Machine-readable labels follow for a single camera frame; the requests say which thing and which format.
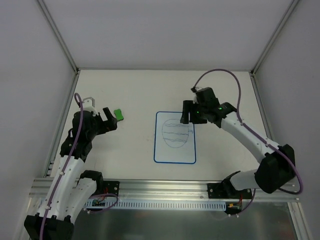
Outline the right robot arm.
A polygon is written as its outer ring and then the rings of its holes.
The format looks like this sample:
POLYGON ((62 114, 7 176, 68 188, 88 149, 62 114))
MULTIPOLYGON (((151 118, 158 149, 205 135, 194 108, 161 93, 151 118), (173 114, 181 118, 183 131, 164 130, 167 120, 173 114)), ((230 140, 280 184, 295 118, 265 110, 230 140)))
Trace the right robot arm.
POLYGON ((183 101, 180 123, 215 124, 238 140, 259 164, 257 169, 230 174, 215 191, 228 198, 235 198, 246 189, 272 194, 296 177, 295 153, 290 145, 279 145, 259 135, 245 123, 236 107, 229 102, 220 103, 212 88, 193 87, 191 91, 194 99, 183 101))

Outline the green whiteboard eraser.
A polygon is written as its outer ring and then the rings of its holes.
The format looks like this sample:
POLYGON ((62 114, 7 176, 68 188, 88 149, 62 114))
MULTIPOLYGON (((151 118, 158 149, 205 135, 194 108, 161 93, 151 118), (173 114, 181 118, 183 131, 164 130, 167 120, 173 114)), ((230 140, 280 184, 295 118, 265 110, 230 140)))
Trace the green whiteboard eraser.
POLYGON ((115 118, 116 120, 119 122, 119 121, 123 121, 124 120, 124 116, 123 116, 123 113, 122 113, 122 110, 121 109, 115 109, 113 111, 114 115, 115 115, 115 118))

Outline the blue-framed small whiteboard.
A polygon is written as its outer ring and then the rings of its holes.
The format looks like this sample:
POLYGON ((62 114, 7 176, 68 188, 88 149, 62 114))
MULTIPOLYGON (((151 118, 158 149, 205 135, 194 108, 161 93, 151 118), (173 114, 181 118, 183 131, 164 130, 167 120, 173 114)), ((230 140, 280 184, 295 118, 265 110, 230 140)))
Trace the blue-framed small whiteboard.
POLYGON ((193 165, 197 162, 196 131, 180 123, 182 113, 158 111, 155 115, 153 160, 158 164, 193 165))

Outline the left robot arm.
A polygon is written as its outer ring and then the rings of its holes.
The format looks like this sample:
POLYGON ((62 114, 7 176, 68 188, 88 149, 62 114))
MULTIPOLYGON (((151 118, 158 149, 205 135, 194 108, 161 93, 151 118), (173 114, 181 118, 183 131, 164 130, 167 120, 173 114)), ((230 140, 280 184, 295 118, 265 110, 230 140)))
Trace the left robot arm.
POLYGON ((70 240, 75 222, 90 198, 107 197, 119 200, 109 192, 103 174, 83 170, 92 141, 98 136, 117 129, 117 119, 105 107, 106 120, 93 107, 76 112, 72 128, 61 145, 60 163, 46 197, 34 215, 27 215, 24 227, 32 240, 70 240))

